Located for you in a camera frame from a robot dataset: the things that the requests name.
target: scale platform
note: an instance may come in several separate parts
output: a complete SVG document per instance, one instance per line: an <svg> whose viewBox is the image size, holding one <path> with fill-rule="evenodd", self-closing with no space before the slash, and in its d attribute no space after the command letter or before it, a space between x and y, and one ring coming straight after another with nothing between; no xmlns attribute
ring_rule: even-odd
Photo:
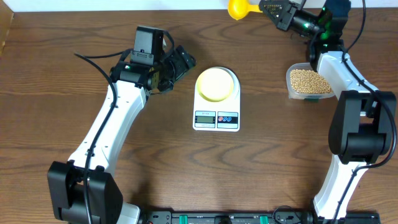
<svg viewBox="0 0 398 224"><path fill-rule="evenodd" d="M228 68L205 70L195 84L192 127L198 131L239 131L241 85Z"/></svg>

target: digital scale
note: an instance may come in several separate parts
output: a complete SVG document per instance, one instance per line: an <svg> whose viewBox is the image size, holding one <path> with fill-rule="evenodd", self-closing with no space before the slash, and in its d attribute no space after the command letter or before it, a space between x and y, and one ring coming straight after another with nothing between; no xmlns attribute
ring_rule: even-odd
<svg viewBox="0 0 398 224"><path fill-rule="evenodd" d="M198 131L239 131L241 85L229 69L205 70L195 84L192 127Z"/></svg>

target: wood grain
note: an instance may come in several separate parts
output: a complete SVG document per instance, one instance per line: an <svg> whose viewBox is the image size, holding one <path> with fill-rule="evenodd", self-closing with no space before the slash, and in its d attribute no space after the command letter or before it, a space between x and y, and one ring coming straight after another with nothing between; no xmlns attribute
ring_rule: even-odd
<svg viewBox="0 0 398 224"><path fill-rule="evenodd" d="M361 11L344 31L351 43ZM398 93L398 9L369 9L351 50L361 73ZM106 82L74 51L99 55L130 48L138 25L169 30L197 67L167 95L150 98L123 146L116 182L124 200L178 210L308 208L330 165L334 98L290 100L285 73L305 61L305 46L260 14L234 21L226 11L18 13L0 60L0 223L59 223L47 170L66 161L88 132ZM115 58L97 60L105 69ZM193 88L204 69L224 66L242 86L241 130L192 129ZM398 160L370 170L349 210L398 220Z"/></svg>

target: yellow scoop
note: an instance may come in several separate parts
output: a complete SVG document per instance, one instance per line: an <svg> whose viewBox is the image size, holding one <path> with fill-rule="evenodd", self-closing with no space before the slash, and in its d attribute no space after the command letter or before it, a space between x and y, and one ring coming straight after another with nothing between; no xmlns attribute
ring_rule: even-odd
<svg viewBox="0 0 398 224"><path fill-rule="evenodd" d="M228 13L236 19L243 19L249 12L261 12L259 6L250 5L248 0L229 0Z"/></svg>

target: plastic container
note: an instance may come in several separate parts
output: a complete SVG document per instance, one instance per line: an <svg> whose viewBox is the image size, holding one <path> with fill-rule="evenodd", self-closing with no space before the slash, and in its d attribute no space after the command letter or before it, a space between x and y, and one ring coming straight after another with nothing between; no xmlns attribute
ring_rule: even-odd
<svg viewBox="0 0 398 224"><path fill-rule="evenodd" d="M295 91L292 87L292 83L290 81L290 72L295 69L300 69L300 70L311 70L312 67L310 63L297 63L292 65L286 72L286 83L287 83L287 91L289 92L289 98L290 99L298 99L298 100L304 100L304 99L324 99L324 98L329 98L334 96L334 93L324 93L324 94L309 94L309 93L299 93Z"/></svg>

